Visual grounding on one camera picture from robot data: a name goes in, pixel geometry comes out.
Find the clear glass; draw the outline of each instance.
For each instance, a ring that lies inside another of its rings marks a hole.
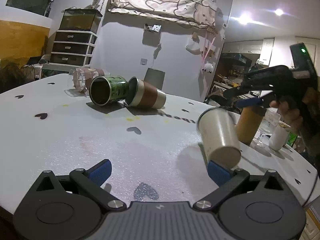
[[[102,14],[95,9],[66,10],[60,25],[60,30],[90,31],[97,33]]]
[[[91,81],[97,76],[110,76],[110,73],[104,69],[73,68],[69,72],[68,89],[89,97]]]
[[[264,146],[264,143],[262,141],[263,137],[265,135],[273,134],[275,128],[277,127],[280,121],[280,117],[281,115],[271,111],[270,109],[267,109],[266,114],[264,115],[258,129],[260,132],[260,135],[257,139],[254,139],[254,141],[258,146]]]

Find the black heart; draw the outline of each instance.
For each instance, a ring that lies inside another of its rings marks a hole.
[[[47,113],[36,114],[35,117],[40,117],[40,119],[43,120],[48,117],[48,114]]]
[[[157,200],[159,198],[158,192],[150,185],[141,182],[134,190],[133,197],[135,201],[142,201],[144,196],[152,200]]]
[[[141,130],[138,127],[129,127],[127,128],[128,132],[135,132],[136,134],[141,134]]]

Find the bear patterned cloth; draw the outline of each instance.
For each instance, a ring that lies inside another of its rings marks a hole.
[[[216,33],[223,27],[223,13],[216,0],[111,0],[108,10],[211,27]]]

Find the wine glass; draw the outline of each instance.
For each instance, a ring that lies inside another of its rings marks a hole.
[[[281,115],[276,112],[267,109],[266,114],[264,115],[261,124],[259,126],[260,135],[257,139],[254,139],[258,146],[264,146],[262,139],[265,135],[271,135],[275,128],[277,127],[280,121]]]

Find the ceiling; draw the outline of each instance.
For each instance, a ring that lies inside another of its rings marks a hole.
[[[283,15],[274,13],[278,8]],[[233,19],[244,13],[261,25],[242,25]],[[233,0],[225,34],[226,42],[287,35],[320,39],[320,0]]]

